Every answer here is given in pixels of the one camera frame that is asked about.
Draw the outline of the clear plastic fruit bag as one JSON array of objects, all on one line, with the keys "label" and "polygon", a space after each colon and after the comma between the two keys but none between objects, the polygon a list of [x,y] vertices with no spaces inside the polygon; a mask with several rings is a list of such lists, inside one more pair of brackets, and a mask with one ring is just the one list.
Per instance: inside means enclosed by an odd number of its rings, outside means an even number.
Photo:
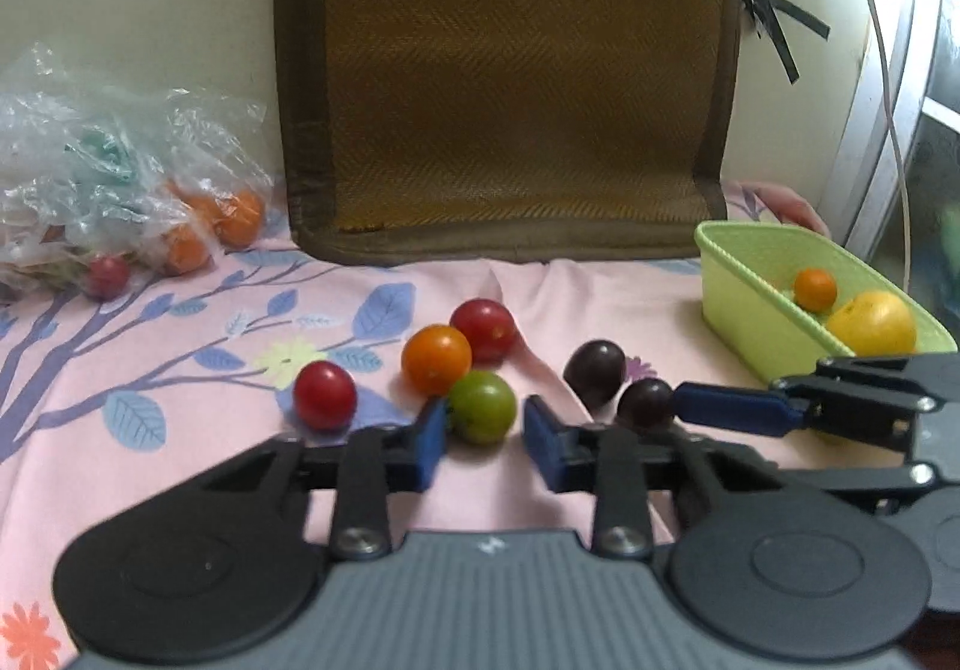
[{"label": "clear plastic fruit bag", "polygon": [[117,298],[262,236],[265,108],[206,88],[128,90],[36,43],[2,71],[2,298]]}]

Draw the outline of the white window frame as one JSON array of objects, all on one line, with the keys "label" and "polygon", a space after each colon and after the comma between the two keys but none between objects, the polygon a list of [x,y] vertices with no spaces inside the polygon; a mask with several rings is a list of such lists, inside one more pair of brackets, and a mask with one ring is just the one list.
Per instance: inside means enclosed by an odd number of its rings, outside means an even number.
[{"label": "white window frame", "polygon": [[836,241],[893,266],[958,204],[958,0],[858,0],[859,80],[820,199]]}]

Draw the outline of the orange mandarin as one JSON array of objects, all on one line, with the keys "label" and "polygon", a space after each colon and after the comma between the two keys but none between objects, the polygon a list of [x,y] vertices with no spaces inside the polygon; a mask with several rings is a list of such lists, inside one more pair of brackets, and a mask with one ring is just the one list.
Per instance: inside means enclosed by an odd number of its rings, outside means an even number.
[{"label": "orange mandarin", "polygon": [[807,313],[822,314],[835,306],[838,285],[835,277],[820,267],[807,267],[793,280],[793,301]]}]

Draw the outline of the green cherry tomato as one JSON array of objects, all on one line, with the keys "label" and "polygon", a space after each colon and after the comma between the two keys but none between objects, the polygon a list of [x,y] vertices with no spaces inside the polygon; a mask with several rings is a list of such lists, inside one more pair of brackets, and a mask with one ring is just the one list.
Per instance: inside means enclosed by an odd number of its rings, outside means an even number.
[{"label": "green cherry tomato", "polygon": [[474,446],[503,443],[516,422],[516,394],[494,372],[467,372],[449,390],[446,404],[452,433]]}]

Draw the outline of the green plastic basket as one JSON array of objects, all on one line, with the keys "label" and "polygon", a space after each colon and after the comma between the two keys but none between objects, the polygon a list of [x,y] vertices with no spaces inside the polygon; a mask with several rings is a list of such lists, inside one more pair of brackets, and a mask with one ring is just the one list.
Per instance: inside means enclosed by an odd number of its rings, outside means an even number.
[{"label": "green plastic basket", "polygon": [[[957,353],[947,329],[923,306],[822,236],[786,225],[705,221],[695,239],[704,321],[765,381],[765,389],[773,390],[777,377],[809,374],[825,356],[857,356],[825,329],[825,322],[851,298],[872,290],[895,293],[910,306],[918,342],[908,355]],[[807,267],[835,277],[838,298],[826,313],[807,313],[793,301],[794,277]]]}]

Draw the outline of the orange cherry tomato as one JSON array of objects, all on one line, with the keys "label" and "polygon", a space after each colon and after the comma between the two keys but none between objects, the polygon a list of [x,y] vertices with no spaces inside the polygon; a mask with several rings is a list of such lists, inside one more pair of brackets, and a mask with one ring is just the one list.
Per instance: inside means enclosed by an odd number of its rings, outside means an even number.
[{"label": "orange cherry tomato", "polygon": [[472,367],[469,340],[452,326],[431,324],[407,340],[402,374],[423,395],[446,395]]}]

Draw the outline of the black tape cross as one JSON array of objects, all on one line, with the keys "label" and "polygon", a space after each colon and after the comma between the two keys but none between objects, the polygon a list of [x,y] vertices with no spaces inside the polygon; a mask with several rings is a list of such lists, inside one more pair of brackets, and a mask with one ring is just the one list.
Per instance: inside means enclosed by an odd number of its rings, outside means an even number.
[{"label": "black tape cross", "polygon": [[786,35],[782,31],[779,16],[793,19],[794,22],[800,23],[822,40],[830,38],[832,29],[823,20],[789,0],[742,0],[742,4],[747,16],[752,19],[752,22],[758,28],[758,33],[765,32],[773,43],[789,83],[796,83],[799,80],[800,72],[797,69],[791,48],[789,48]]}]

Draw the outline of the red cherry tomato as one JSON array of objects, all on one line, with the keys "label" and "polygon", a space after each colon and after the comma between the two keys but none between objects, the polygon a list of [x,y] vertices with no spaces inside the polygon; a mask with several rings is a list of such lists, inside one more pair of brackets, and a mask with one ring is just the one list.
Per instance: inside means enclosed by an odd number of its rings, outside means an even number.
[{"label": "red cherry tomato", "polygon": [[467,299],[455,308],[449,326],[467,338],[475,363],[500,363],[516,344],[514,317],[505,305],[494,299]]},{"label": "red cherry tomato", "polygon": [[293,383],[293,408],[298,420],[313,431],[334,433],[348,428],[358,407],[353,377],[331,361],[313,361]]}]

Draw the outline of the pink patterned bedsheet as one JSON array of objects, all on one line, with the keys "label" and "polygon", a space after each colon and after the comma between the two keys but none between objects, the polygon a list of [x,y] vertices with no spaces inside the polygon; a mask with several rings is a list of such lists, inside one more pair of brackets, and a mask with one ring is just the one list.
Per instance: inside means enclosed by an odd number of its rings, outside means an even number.
[{"label": "pink patterned bedsheet", "polygon": [[958,353],[832,241],[347,269],[2,317],[8,668],[914,668],[958,652]]}]

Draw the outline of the brown woven seat cushion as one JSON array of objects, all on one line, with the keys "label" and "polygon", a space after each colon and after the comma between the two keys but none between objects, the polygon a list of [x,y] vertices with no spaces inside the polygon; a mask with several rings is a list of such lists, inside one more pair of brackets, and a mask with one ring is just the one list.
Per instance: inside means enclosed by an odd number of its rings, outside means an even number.
[{"label": "brown woven seat cushion", "polygon": [[675,259],[726,214],[740,0],[274,0],[274,33],[319,259]]}]

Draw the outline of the dark purple plum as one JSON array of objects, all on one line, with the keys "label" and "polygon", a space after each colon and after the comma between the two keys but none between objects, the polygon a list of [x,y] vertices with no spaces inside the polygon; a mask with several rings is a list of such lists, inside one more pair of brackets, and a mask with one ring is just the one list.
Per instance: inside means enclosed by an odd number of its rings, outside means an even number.
[{"label": "dark purple plum", "polygon": [[674,422],[674,389],[659,377],[643,377],[620,395],[615,423],[635,433],[661,431]]},{"label": "dark purple plum", "polygon": [[612,340],[589,340],[569,357],[563,379],[589,413],[596,413],[619,394],[626,374],[626,356]]}]

